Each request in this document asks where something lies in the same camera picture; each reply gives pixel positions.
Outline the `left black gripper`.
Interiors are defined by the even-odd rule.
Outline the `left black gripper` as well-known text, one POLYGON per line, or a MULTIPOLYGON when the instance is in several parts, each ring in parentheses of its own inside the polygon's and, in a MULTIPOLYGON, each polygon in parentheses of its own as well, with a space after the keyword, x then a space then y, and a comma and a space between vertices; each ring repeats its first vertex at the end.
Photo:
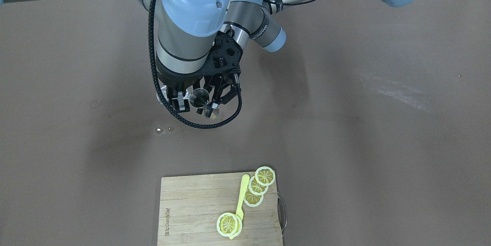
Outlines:
POLYGON ((240 74, 240 71, 226 71, 203 76, 203 88, 211 97, 209 118, 218 118, 220 105, 225 105, 236 96, 241 97, 240 74))

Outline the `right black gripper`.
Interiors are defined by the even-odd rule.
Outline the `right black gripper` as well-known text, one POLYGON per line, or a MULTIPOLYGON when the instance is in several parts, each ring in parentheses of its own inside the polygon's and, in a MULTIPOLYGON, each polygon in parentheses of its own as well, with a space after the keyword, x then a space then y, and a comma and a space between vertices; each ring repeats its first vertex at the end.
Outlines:
POLYGON ((189 99, 191 94, 185 90, 193 85, 199 78, 220 73, 228 73, 240 65, 243 50, 242 47, 228 34, 218 31, 214 38, 214 45, 208 53, 200 59, 198 69, 191 73, 181 73, 179 70, 170 69, 164 64, 166 50, 158 45, 156 54, 156 68, 158 79, 172 90, 167 90, 167 99, 177 113, 189 112, 191 106, 189 99))

